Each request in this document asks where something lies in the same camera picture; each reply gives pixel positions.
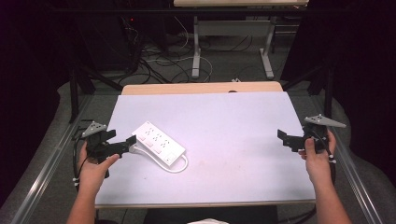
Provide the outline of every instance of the desk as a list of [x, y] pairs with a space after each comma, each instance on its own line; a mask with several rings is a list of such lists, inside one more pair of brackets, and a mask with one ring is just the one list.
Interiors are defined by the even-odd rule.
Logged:
[[125, 87], [108, 125], [117, 131], [111, 142], [149, 120], [186, 148], [190, 163], [170, 174], [147, 156], [123, 154], [110, 168], [96, 207], [312, 203], [304, 161], [276, 137], [277, 128], [303, 133], [281, 90], [277, 82]]
[[[175, 0], [176, 7], [277, 7], [304, 6], [308, 0]], [[194, 58], [191, 76], [198, 78], [201, 49], [200, 35], [255, 35], [266, 36], [265, 47], [260, 49], [262, 64], [268, 79], [274, 78], [274, 72], [268, 59], [268, 50], [276, 26], [276, 17], [269, 21], [198, 21], [194, 17]]]

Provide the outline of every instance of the desk leg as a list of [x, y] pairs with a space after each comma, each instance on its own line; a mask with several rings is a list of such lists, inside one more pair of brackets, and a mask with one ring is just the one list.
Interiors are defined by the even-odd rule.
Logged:
[[268, 58], [268, 51], [271, 48], [271, 41], [274, 35], [276, 26], [276, 17], [271, 18], [270, 27], [268, 29], [267, 38], [265, 41], [265, 49], [260, 49], [260, 55], [262, 56], [262, 64], [264, 65], [265, 75], [268, 79], [274, 79], [274, 72], [271, 67], [270, 60]]
[[194, 17], [194, 59], [192, 62], [192, 78], [199, 77], [199, 66], [201, 61], [201, 49], [199, 48], [198, 18]]

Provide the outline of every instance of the power strip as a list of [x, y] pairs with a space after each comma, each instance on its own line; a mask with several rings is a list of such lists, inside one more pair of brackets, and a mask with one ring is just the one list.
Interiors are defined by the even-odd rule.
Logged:
[[132, 133], [134, 134], [141, 144], [168, 166], [171, 166], [186, 151], [183, 146], [149, 121], [137, 128]]

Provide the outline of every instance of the wooden table edge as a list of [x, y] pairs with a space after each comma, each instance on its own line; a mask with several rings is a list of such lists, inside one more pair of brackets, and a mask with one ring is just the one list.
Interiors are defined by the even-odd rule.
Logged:
[[230, 91], [283, 91], [276, 81], [264, 82], [212, 82], [127, 85], [121, 95], [224, 93]]
[[176, 0], [175, 7], [265, 7], [265, 6], [305, 6], [309, 0], [290, 1], [257, 1], [257, 2], [229, 2], [229, 1], [197, 1], [197, 0]]

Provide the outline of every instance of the person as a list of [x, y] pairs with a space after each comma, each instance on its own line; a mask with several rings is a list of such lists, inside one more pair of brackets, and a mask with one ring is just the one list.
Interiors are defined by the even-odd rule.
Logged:
[[86, 146], [87, 142], [84, 142], [79, 153], [78, 167], [82, 167], [79, 175], [78, 195], [67, 219], [68, 224], [94, 223], [96, 194], [105, 179], [106, 170], [120, 157], [119, 154], [114, 154], [102, 163], [96, 164], [97, 161], [90, 158], [86, 160]]
[[[328, 135], [329, 150], [333, 154], [336, 145], [335, 137], [330, 131], [328, 131]], [[78, 166], [81, 167], [82, 165], [79, 177], [79, 191], [67, 220], [68, 224], [94, 223], [96, 194], [105, 179], [106, 170], [120, 157], [115, 154], [100, 164], [95, 164], [95, 161], [92, 163], [90, 160], [82, 164], [87, 157], [86, 146], [86, 143], [84, 143], [79, 155]], [[300, 151], [299, 154], [305, 160], [309, 179], [314, 186], [318, 223], [351, 223], [332, 184], [327, 152], [324, 150], [322, 153], [317, 154], [313, 139], [308, 138], [305, 141], [305, 150]]]
[[[330, 131], [328, 135], [329, 150], [334, 154], [335, 137]], [[305, 160], [306, 171], [314, 185], [318, 223], [352, 223], [332, 183], [327, 152], [323, 150], [322, 153], [317, 154], [314, 140], [308, 138], [305, 141], [305, 150], [300, 151], [299, 154]]]

